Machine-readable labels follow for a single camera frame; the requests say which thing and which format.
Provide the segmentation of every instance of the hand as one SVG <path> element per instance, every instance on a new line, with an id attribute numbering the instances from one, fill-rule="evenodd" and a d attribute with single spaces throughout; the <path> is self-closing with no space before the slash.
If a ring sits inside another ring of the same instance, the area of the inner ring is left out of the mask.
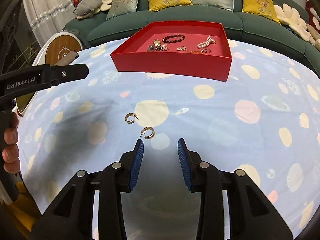
<path id="1" fill-rule="evenodd" d="M 4 141 L 8 145 L 6 149 L 2 151 L 2 158 L 4 160 L 4 170 L 8 173 L 18 173 L 20 171 L 19 161 L 19 149 L 18 142 L 18 124 L 19 119 L 16 113 L 11 115 L 11 127 L 4 131 Z"/>

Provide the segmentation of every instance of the metal screw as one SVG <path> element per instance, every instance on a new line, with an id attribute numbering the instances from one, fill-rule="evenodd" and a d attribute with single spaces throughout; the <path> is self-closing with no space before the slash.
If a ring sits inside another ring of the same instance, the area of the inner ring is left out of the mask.
<path id="1" fill-rule="evenodd" d="M 114 169 L 119 169 L 119 168 L 121 168 L 121 163 L 113 163 L 113 165 L 112 165 L 112 167 L 114 168 Z"/>
<path id="2" fill-rule="evenodd" d="M 201 163 L 199 164 L 199 166 L 200 166 L 201 168 L 203 168 L 203 169 L 206 169 L 206 168 L 209 167 L 209 164 L 206 163 L 206 162 L 201 162 Z"/>
<path id="3" fill-rule="evenodd" d="M 83 177 L 84 175 L 85 175 L 85 171 L 78 171 L 78 172 L 77 172 L 77 176 L 78 176 L 79 178 Z"/>
<path id="4" fill-rule="evenodd" d="M 243 170 L 236 170 L 236 174 L 240 177 L 245 175 L 245 172 Z"/>

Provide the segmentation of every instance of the polka dot tablecloth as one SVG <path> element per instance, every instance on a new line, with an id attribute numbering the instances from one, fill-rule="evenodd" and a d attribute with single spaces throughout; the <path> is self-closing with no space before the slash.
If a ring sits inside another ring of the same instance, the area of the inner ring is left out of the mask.
<path id="1" fill-rule="evenodd" d="M 137 186 L 122 194 L 129 240 L 195 239 L 200 194 L 184 185 L 179 138 L 220 170 L 245 170 L 297 236 L 320 203 L 316 75 L 281 54 L 232 40 L 225 83 L 119 73 L 110 53 L 123 42 L 79 52 L 74 63 L 86 63 L 88 77 L 40 91 L 21 120 L 21 172 L 41 212 L 78 170 L 103 170 L 152 126 L 156 135 L 144 140 Z M 124 121 L 130 112 L 139 118 L 133 124 Z M 94 239 L 97 205 L 96 197 Z M 227 215 L 225 228 L 228 238 Z"/>

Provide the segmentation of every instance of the white curtain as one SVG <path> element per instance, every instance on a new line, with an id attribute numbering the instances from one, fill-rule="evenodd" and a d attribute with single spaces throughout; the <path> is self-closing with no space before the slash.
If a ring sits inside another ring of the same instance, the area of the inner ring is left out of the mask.
<path id="1" fill-rule="evenodd" d="M 23 5 L 41 47 L 75 18 L 71 0 L 23 0 Z"/>

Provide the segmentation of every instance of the hoop earring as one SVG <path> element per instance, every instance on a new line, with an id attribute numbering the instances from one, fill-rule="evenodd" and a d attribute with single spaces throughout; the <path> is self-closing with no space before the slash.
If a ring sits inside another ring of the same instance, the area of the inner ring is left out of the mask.
<path id="1" fill-rule="evenodd" d="M 152 133 L 151 133 L 151 135 L 149 135 L 149 136 L 145 136 L 145 139 L 148 140 L 148 139 L 153 138 L 153 136 L 155 136 L 155 130 L 154 130 L 152 127 L 149 127 L 149 126 L 148 126 L 148 127 L 143 128 L 143 130 L 141 130 L 140 138 L 142 137 L 143 134 L 146 133 L 147 130 L 151 130 Z"/>
<path id="2" fill-rule="evenodd" d="M 124 118 L 124 120 L 127 122 L 127 123 L 134 123 L 134 120 L 132 119 L 132 120 L 130 120 L 130 121 L 128 121 L 128 118 L 130 117 L 130 116 L 133 116 L 133 118 L 137 118 L 138 120 L 139 120 L 139 118 L 137 117 L 137 115 L 135 114 L 135 113 L 128 113 L 126 116 L 125 116 L 125 118 Z"/>

